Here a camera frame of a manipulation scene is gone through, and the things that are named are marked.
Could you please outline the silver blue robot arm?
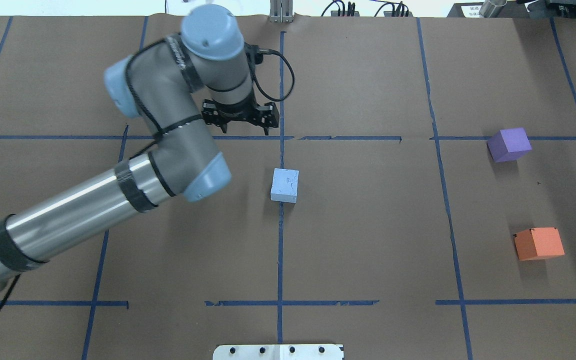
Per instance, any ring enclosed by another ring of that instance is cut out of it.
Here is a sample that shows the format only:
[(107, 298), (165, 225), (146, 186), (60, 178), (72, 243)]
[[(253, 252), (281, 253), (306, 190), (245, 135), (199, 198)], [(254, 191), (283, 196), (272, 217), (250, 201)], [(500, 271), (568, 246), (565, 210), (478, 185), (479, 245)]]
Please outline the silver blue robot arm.
[(226, 7), (204, 4), (103, 73), (124, 116), (141, 117), (155, 148), (18, 214), (0, 220), (0, 292), (9, 280), (174, 196), (208, 198), (232, 178), (209, 125), (279, 127), (278, 99), (258, 104), (254, 73), (270, 48), (245, 42)]

